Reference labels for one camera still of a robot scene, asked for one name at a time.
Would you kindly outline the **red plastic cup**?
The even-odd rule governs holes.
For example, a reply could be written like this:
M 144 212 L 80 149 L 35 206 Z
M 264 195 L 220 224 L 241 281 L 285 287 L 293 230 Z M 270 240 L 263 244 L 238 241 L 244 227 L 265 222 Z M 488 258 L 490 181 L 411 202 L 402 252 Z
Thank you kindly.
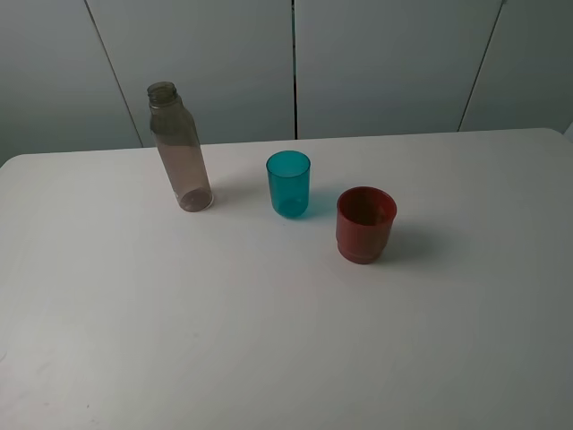
M 340 254 L 357 264 L 375 262 L 383 253 L 398 208 L 386 192 L 357 186 L 337 201 L 336 239 Z

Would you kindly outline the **teal transparent plastic cup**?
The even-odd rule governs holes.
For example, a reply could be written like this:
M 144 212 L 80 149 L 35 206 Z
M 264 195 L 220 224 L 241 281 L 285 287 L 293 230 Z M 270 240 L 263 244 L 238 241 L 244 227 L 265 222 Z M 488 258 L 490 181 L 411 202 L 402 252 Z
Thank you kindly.
M 273 209 L 285 218 L 304 214 L 310 196 L 310 159 L 300 151 L 283 150 L 266 162 Z

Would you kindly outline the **smoky transparent water bottle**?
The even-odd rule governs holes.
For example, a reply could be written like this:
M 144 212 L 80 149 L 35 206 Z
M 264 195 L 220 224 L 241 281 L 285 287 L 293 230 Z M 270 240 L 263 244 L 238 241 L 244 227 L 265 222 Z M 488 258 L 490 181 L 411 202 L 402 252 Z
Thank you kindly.
M 188 212 L 207 209 L 213 193 L 192 114 L 172 82 L 147 88 L 150 131 L 179 206 Z

